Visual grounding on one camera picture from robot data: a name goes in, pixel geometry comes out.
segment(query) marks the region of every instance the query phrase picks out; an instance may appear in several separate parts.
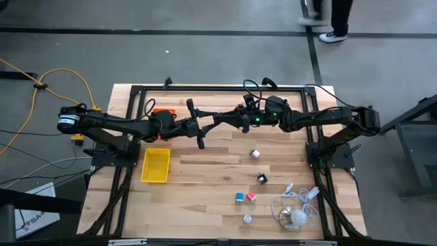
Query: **white cable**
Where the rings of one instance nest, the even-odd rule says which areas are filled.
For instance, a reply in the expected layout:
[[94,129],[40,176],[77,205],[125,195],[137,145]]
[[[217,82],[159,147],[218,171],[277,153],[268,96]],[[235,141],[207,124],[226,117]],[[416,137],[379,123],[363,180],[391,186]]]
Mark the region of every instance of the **white cable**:
[[293,188],[293,184],[290,184],[287,186],[287,188],[285,189],[285,191],[278,197],[276,197],[275,199],[273,199],[272,204],[270,205],[270,208],[272,209],[272,214],[274,216],[275,219],[279,219],[279,216],[276,215],[276,213],[274,212],[273,209],[273,205],[276,202],[276,200],[278,200],[278,198],[282,198],[282,202],[283,202],[283,207],[284,209],[287,210],[287,212],[289,212],[290,214],[292,213],[291,211],[289,211],[287,209],[287,206],[285,205],[285,199],[287,197],[297,197],[301,202],[302,202],[302,208],[301,210],[305,212],[305,214],[308,217],[317,217],[319,215],[319,212],[308,203],[308,190],[306,188],[301,188],[299,191],[299,194],[296,194],[295,192],[291,191]]
[[299,194],[296,196],[301,202],[302,202],[302,211],[305,212],[305,214],[308,217],[313,216],[313,211],[315,212],[314,217],[319,216],[319,212],[317,209],[315,209],[312,205],[308,203],[308,190],[305,188],[301,188],[299,191]]
[[[73,158],[67,158],[67,159],[62,159],[62,160],[54,161],[54,162],[52,162],[52,163],[49,163],[49,164],[43,165],[42,167],[38,168],[37,170],[35,170],[35,171],[33,171],[33,172],[29,173],[29,174],[26,174],[26,175],[24,175],[24,176],[21,177],[21,178],[26,178],[26,177],[28,177],[28,176],[30,176],[30,175],[32,175],[32,174],[34,174],[34,173],[40,171],[41,169],[44,169],[44,168],[48,167],[49,165],[53,165],[53,164],[56,164],[56,163],[61,163],[61,162],[64,162],[64,161],[82,160],[82,159],[92,159],[92,157],[73,157]],[[21,179],[15,180],[14,182],[8,184],[7,186],[5,186],[5,187],[2,188],[2,189],[9,188],[9,187],[11,187],[13,184],[17,183],[18,181],[21,181]]]

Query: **orange part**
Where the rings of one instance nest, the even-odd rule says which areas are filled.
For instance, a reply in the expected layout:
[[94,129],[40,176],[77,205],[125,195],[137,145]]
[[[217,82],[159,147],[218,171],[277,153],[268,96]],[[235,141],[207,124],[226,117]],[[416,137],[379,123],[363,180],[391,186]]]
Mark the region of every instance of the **orange part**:
[[156,112],[164,111],[164,110],[168,110],[168,111],[170,111],[170,113],[176,113],[176,109],[153,109],[153,112],[156,113]]

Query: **yellow cable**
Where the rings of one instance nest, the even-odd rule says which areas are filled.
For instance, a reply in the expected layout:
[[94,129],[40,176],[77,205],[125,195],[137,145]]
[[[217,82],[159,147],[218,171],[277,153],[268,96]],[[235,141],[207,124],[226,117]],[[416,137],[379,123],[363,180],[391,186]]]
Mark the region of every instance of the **yellow cable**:
[[[24,74],[26,77],[28,77],[29,79],[31,79],[32,81],[34,81],[34,82],[37,83],[38,85],[41,85],[42,82],[43,82],[43,80],[44,80],[44,78],[45,78],[47,75],[49,75],[50,73],[52,73],[52,72],[56,72],[56,71],[60,71],[60,70],[71,72],[71,73],[75,74],[78,78],[80,78],[80,79],[84,82],[85,86],[87,87],[87,89],[88,89],[88,93],[89,93],[89,97],[91,98],[91,104],[93,105],[93,109],[97,109],[97,110],[100,109],[100,110],[101,110],[101,108],[97,107],[97,106],[94,104],[93,95],[92,95],[92,93],[91,93],[91,90],[90,90],[90,88],[89,88],[89,86],[88,86],[87,81],[86,81],[86,80],[85,80],[85,79],[84,79],[84,78],[83,78],[79,73],[77,73],[77,72],[75,72],[75,71],[73,71],[73,70],[71,70],[71,69],[68,69],[68,68],[57,68],[57,69],[50,70],[50,71],[44,73],[44,74],[41,76],[40,80],[38,81],[38,80],[34,79],[32,76],[28,75],[27,73],[25,73],[25,72],[23,72],[22,70],[20,70],[19,68],[17,68],[16,66],[14,66],[14,65],[10,64],[9,62],[5,61],[4,59],[1,59],[1,58],[0,58],[0,62],[3,62],[4,64],[10,66],[11,68],[13,68],[13,69],[15,69],[15,70],[21,72],[22,74]],[[56,97],[58,97],[58,98],[61,98],[61,99],[64,99],[64,100],[69,100],[70,102],[75,103],[75,104],[77,104],[77,105],[79,104],[78,101],[76,101],[76,100],[74,100],[74,99],[71,99],[71,98],[68,98],[68,97],[66,97],[66,96],[61,96],[61,95],[59,95],[59,94],[56,94],[53,90],[50,90],[50,89],[48,89],[48,88],[46,88],[46,91],[50,92],[52,95],[54,95],[54,96],[56,96]],[[1,156],[5,151],[6,151],[6,149],[7,149],[11,144],[14,143],[15,139],[18,137],[18,135],[21,133],[21,131],[24,129],[24,127],[26,127],[27,123],[29,123],[29,121],[30,121],[30,119],[31,119],[31,117],[32,117],[32,114],[33,114],[33,110],[34,110],[34,108],[35,108],[35,101],[36,101],[36,94],[37,94],[37,92],[38,92],[38,89],[35,88],[35,90],[33,91],[32,107],[31,107],[31,110],[30,110],[29,116],[27,116],[27,120],[26,120],[25,123],[21,126],[21,128],[20,128],[20,130],[17,132],[17,134],[15,134],[15,136],[11,139],[11,141],[9,141],[8,146],[6,146],[4,149],[2,149],[2,150],[0,151],[0,156]]]
[[[67,72],[71,72],[72,74],[74,74],[74,75],[76,75],[78,78],[80,78],[82,81],[83,81],[83,83],[85,84],[85,86],[87,87],[87,90],[88,90],[88,94],[89,94],[89,98],[91,99],[91,104],[92,104],[92,106],[93,107],[96,107],[96,104],[94,104],[94,99],[93,99],[93,94],[91,93],[91,89],[89,88],[89,86],[88,86],[88,82],[79,74],[79,73],[77,73],[77,72],[75,72],[75,71],[73,71],[73,70],[71,70],[71,69],[68,69],[68,68],[56,68],[56,69],[53,69],[53,70],[50,70],[50,71],[48,71],[48,72],[46,72],[46,73],[44,73],[42,76],[41,76],[41,79],[40,79],[40,84],[42,84],[42,81],[45,79],[45,77],[47,76],[47,75],[49,75],[50,73],[52,73],[52,72],[56,72],[56,71],[67,71]],[[55,95],[54,94],[54,92],[51,92],[54,96],[57,96],[57,97],[59,97],[59,98],[63,98],[63,99],[66,99],[66,100],[70,100],[70,98],[69,99],[67,99],[67,98],[64,98],[64,97],[61,97],[61,96],[59,96],[59,95]]]
[[29,116],[27,116],[27,120],[25,121],[25,123],[21,126],[20,130],[18,130],[18,133],[15,134],[15,136],[11,139],[11,141],[9,141],[8,146],[6,146],[4,149],[1,150],[0,155],[2,155],[6,149],[12,144],[14,143],[15,139],[18,137],[18,135],[21,133],[21,131],[24,129],[24,127],[27,125],[27,123],[29,123],[30,118],[32,117],[33,114],[33,109],[35,108],[35,100],[36,100],[36,93],[38,92],[38,89],[34,89],[33,91],[33,98],[32,98],[32,107],[30,108],[30,113]]
[[[55,71],[55,70],[52,70],[52,71],[48,71],[48,72],[46,72],[45,74],[43,74],[43,75],[41,76],[41,79],[38,81],[38,80],[34,79],[32,76],[30,76],[30,75],[28,75],[27,73],[23,72],[20,68],[17,68],[16,66],[10,64],[9,62],[5,61],[4,59],[1,59],[1,58],[0,58],[0,62],[3,62],[4,64],[10,66],[11,68],[13,68],[13,69],[15,69],[15,70],[21,72],[22,74],[24,74],[24,75],[25,75],[26,77],[28,77],[29,79],[33,80],[33,81],[34,81],[35,83],[37,83],[38,85],[41,85],[41,84],[42,84],[42,80],[44,79],[44,77],[45,77],[46,75],[48,75],[49,73]],[[82,80],[84,80],[84,79],[82,78],[81,75],[77,74],[77,72],[74,72],[74,71],[72,71],[72,72],[73,72],[74,74],[78,75],[79,78],[81,78]],[[48,92],[50,92],[52,95],[54,95],[54,96],[56,96],[56,97],[58,97],[58,98],[62,98],[62,99],[65,99],[65,100],[69,100],[70,102],[73,102],[73,103],[79,104],[78,101],[73,100],[73,99],[71,99],[71,98],[68,98],[68,97],[66,97],[66,96],[61,96],[61,95],[59,95],[59,94],[56,94],[53,90],[50,90],[50,89],[48,89],[48,88],[46,88],[46,90],[47,90]]]

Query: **black pants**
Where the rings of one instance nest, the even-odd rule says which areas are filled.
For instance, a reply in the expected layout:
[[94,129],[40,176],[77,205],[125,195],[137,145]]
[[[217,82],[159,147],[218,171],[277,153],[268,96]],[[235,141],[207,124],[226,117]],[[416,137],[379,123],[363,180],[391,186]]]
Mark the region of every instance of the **black pants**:
[[[322,1],[323,0],[313,0],[313,8],[317,13],[315,18],[318,20],[323,19]],[[333,26],[334,34],[337,37],[348,34],[348,19],[352,1],[353,0],[333,0],[333,12],[330,24]]]

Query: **person's leg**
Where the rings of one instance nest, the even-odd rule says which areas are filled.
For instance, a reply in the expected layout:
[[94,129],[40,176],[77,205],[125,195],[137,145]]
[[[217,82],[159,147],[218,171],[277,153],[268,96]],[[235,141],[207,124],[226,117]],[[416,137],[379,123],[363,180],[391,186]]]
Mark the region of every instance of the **person's leg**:
[[315,20],[323,20],[322,0],[313,0],[313,10],[315,12]]
[[298,22],[304,26],[326,25],[326,21],[323,19],[322,0],[313,0],[313,11],[309,13],[309,17],[300,18]]
[[330,23],[337,37],[348,34],[348,20],[352,2],[353,0],[333,0],[333,15]]
[[332,0],[333,11],[331,25],[334,31],[319,36],[319,40],[326,43],[344,41],[348,37],[348,20],[353,0]]

